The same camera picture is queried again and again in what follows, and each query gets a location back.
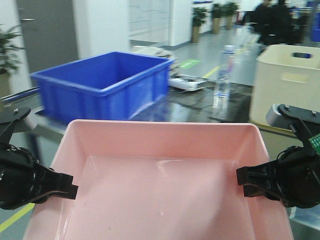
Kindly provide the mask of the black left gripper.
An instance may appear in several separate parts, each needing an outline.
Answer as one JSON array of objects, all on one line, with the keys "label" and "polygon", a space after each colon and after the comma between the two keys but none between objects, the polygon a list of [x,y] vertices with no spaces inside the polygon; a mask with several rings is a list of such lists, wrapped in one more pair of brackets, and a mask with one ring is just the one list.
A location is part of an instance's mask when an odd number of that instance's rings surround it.
[{"label": "black left gripper", "polygon": [[76,199],[78,186],[73,184],[73,176],[56,172],[39,162],[24,147],[0,145],[1,209],[15,210],[28,203],[44,203],[52,196]]}]

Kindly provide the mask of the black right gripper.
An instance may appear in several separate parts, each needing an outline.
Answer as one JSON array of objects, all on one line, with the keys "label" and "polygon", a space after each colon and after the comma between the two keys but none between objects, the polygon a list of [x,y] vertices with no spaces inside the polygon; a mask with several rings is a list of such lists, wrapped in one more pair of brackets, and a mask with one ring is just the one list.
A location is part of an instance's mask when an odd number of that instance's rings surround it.
[{"label": "black right gripper", "polygon": [[264,196],[301,209],[320,204],[320,155],[314,148],[291,146],[277,161],[236,169],[236,178],[247,198]]}]

